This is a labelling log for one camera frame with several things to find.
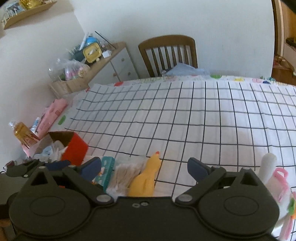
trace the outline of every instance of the screw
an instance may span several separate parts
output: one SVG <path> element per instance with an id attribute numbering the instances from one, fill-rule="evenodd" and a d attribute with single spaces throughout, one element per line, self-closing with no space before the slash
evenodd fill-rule
<path id="1" fill-rule="evenodd" d="M 141 205 L 139 203 L 133 203 L 132 207 L 139 208 Z"/>
<path id="2" fill-rule="evenodd" d="M 190 202 L 193 199 L 193 197 L 189 194 L 181 194 L 178 197 L 178 200 L 181 202 Z"/>
<path id="3" fill-rule="evenodd" d="M 109 202 L 111 201 L 111 197 L 109 195 L 103 194 L 103 195 L 97 196 L 96 200 L 98 202 Z"/>
<path id="4" fill-rule="evenodd" d="M 146 207 L 146 206 L 149 205 L 149 203 L 148 202 L 141 202 L 141 205 L 144 206 L 144 207 Z"/>

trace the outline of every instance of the blue gripper pad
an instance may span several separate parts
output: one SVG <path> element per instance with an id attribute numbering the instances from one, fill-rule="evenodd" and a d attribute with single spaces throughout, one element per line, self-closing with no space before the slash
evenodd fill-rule
<path id="1" fill-rule="evenodd" d="M 80 175 L 87 181 L 91 182 L 98 173 L 100 173 L 102 168 L 102 162 L 99 157 L 94 157 L 88 162 L 80 166 Z"/>
<path id="2" fill-rule="evenodd" d="M 187 171 L 197 182 L 200 182 L 211 173 L 210 167 L 193 157 L 188 160 Z"/>
<path id="3" fill-rule="evenodd" d="M 62 170 L 64 167 L 67 167 L 71 165 L 71 162 L 65 160 L 65 161 L 56 161 L 52 163 L 47 163 L 45 166 L 49 171 L 59 171 Z"/>

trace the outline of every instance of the rubber chicken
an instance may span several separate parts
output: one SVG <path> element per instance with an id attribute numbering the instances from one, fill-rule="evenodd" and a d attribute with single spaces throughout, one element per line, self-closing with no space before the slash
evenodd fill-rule
<path id="1" fill-rule="evenodd" d="M 151 156 L 146 163 L 144 171 L 137 176 L 131 183 L 128 196 L 129 197 L 151 197 L 154 192 L 154 177 L 160 169 L 161 160 L 159 159 L 159 151 Z"/>

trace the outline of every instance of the teal box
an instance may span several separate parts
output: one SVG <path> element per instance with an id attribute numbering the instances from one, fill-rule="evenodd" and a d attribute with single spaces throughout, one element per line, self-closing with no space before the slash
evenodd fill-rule
<path id="1" fill-rule="evenodd" d="M 115 159 L 111 156 L 104 156 L 102 159 L 101 172 L 94 178 L 94 184 L 100 184 L 104 188 L 104 192 L 109 185 L 112 169 L 115 163 Z"/>

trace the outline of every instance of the cabinet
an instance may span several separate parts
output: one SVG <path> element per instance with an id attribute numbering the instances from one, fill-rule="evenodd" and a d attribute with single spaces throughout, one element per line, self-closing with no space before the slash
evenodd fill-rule
<path id="1" fill-rule="evenodd" d="M 119 42 L 109 58 L 101 58 L 91 66 L 84 78 L 50 83 L 49 87 L 57 98 L 71 94 L 94 84 L 108 85 L 119 81 L 136 80 L 138 74 L 127 51 L 126 44 Z"/>

